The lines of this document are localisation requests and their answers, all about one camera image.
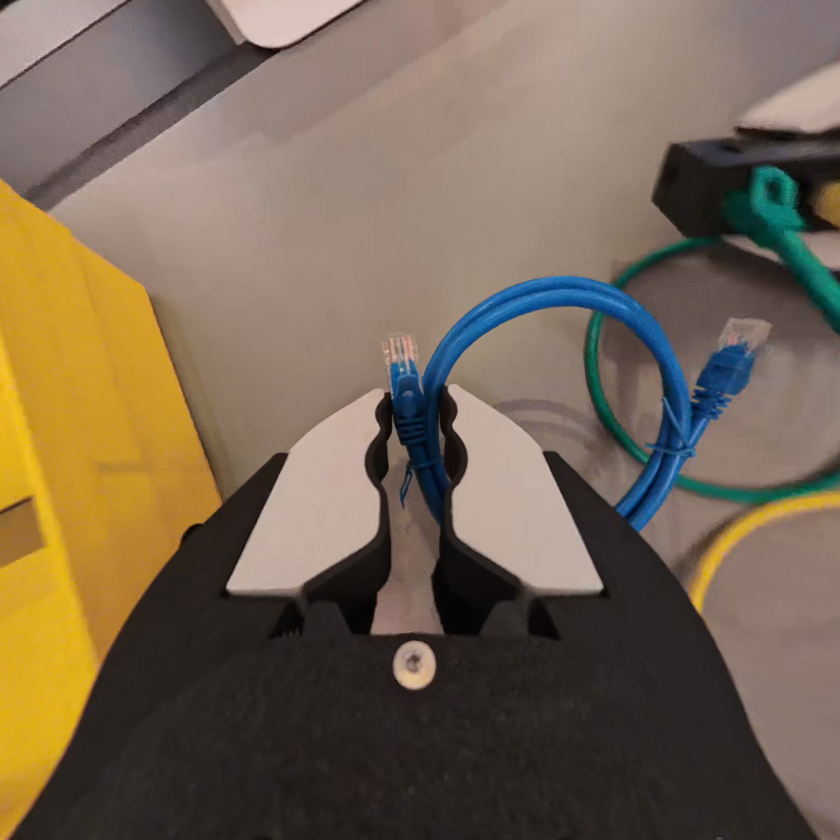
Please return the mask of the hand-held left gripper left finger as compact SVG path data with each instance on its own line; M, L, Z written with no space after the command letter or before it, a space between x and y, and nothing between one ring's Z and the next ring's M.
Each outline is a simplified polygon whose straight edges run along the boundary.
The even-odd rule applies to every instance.
M390 397L382 388L322 420L287 453L226 590L314 596L340 564L383 542L390 553Z

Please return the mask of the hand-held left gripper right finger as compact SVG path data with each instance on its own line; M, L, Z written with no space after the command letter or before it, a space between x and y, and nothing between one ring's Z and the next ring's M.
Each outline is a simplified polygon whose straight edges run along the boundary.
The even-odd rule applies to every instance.
M445 536L535 595L599 595L602 578L537 442L459 385L442 394Z

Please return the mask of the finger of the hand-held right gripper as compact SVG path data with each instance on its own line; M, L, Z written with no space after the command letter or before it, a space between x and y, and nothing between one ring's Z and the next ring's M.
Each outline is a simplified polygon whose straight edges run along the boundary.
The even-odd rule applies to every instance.
M799 234L804 245L829 270L839 270L839 232L815 231ZM740 235L725 235L722 241L748 254L767 259L780 264L781 258L768 248L754 244L750 239Z
M755 102L734 127L739 131L816 136L839 130L839 63L832 62Z

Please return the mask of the black network switch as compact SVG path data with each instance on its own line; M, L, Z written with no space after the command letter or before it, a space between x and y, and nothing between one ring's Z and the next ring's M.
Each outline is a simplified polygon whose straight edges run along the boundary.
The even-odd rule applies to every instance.
M817 135L746 131L727 137L672 143L661 164L652 202L688 237L734 235L723 215L724 200L746 188L752 170L772 166L797 184L797 211L807 230L828 230L813 201L839 176L838 132Z

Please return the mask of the yellow plastic bin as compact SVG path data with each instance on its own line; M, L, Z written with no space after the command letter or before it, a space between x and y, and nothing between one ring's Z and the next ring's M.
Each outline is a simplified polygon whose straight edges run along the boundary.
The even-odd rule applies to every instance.
M119 631L221 504L141 284L1 185L2 838Z

